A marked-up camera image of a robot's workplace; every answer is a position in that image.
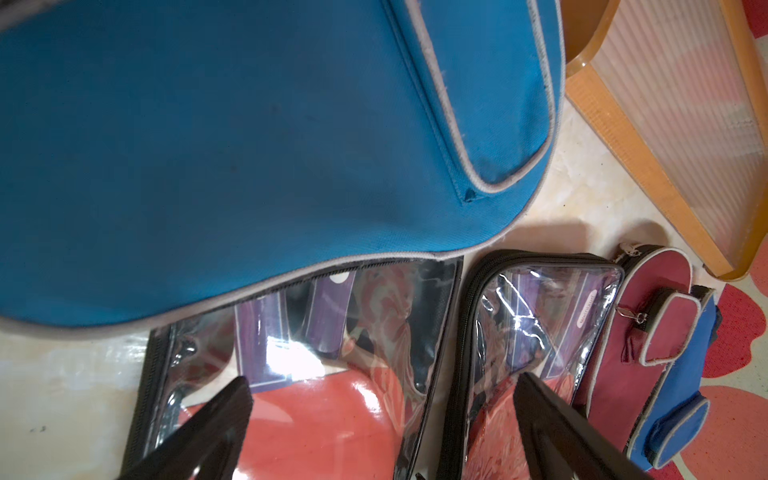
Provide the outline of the black paddle case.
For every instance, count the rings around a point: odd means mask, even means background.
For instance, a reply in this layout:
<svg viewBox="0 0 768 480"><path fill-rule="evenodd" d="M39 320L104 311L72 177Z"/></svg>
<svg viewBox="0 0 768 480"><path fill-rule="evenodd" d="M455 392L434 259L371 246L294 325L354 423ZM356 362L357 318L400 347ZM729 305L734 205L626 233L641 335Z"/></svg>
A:
<svg viewBox="0 0 768 480"><path fill-rule="evenodd" d="M432 406L459 259L352 264L154 329L121 469L236 379L236 479L407 479Z"/></svg>
<svg viewBox="0 0 768 480"><path fill-rule="evenodd" d="M497 250L473 267L437 478L529 478L518 379L531 373L572 403L623 279L621 266L588 253Z"/></svg>

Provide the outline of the maroon paddle case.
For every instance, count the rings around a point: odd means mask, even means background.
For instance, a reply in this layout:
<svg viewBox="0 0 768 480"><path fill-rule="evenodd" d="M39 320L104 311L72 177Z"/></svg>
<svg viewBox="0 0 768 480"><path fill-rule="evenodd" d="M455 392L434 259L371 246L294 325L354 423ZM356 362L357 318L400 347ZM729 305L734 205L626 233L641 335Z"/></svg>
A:
<svg viewBox="0 0 768 480"><path fill-rule="evenodd" d="M663 374L688 347L702 305L693 267L678 248L622 246L625 272L577 389L574 407L610 444L627 454L657 397Z"/></svg>

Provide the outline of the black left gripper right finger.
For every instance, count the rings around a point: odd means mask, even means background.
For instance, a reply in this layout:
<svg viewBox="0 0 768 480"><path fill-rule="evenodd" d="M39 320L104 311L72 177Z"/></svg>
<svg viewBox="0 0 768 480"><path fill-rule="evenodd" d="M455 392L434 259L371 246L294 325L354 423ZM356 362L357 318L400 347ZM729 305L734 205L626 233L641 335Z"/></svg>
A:
<svg viewBox="0 0 768 480"><path fill-rule="evenodd" d="M522 374L514 406L533 479L647 479L537 376Z"/></svg>

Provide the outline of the wooden two-tier shelf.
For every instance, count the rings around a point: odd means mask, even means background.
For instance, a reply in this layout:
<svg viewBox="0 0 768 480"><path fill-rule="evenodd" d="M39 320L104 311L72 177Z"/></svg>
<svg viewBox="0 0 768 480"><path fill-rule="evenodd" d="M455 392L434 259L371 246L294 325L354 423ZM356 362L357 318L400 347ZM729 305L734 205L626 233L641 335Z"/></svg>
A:
<svg viewBox="0 0 768 480"><path fill-rule="evenodd" d="M767 238L767 71L745 1L565 1L566 94L724 281Z"/></svg>

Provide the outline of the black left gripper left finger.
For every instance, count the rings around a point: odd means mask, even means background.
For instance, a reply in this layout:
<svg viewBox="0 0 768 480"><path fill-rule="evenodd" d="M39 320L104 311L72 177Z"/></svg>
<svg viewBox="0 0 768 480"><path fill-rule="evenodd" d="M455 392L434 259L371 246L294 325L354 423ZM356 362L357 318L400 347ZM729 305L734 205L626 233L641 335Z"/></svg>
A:
<svg viewBox="0 0 768 480"><path fill-rule="evenodd" d="M230 479L244 444L253 398L239 376L123 479Z"/></svg>

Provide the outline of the blue paddle case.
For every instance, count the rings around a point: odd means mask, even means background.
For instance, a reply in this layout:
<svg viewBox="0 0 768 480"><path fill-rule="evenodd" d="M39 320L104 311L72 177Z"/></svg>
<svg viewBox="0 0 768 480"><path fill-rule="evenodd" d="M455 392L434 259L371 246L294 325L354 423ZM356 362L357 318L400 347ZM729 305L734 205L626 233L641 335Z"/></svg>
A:
<svg viewBox="0 0 768 480"><path fill-rule="evenodd" d="M710 400L700 392L705 360L719 327L715 291L695 285L702 306L692 338L657 384L627 443L628 458L644 471L660 470L696 438L707 419Z"/></svg>

